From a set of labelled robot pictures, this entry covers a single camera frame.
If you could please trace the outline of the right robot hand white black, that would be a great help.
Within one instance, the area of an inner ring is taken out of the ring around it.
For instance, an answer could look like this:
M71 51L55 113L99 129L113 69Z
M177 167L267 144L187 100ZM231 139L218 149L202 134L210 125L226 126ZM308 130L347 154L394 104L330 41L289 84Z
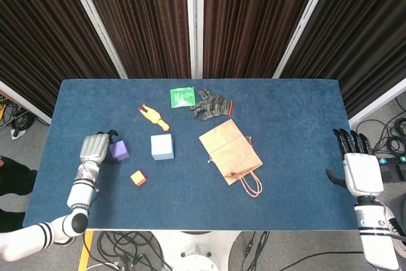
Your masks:
M374 202L383 190L378 158L373 154L369 139L362 133L334 129L344 168L344 178L331 169L325 174L335 185L345 188L358 202Z

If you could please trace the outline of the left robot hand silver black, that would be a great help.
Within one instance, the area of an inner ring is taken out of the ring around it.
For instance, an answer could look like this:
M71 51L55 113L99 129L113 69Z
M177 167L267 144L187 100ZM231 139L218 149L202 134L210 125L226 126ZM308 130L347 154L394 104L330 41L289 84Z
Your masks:
M113 137L118 135L116 130L111 129L108 132L99 131L85 137L79 154L80 161L93 161L97 165L117 164L118 160L113 157L110 145L113 144Z

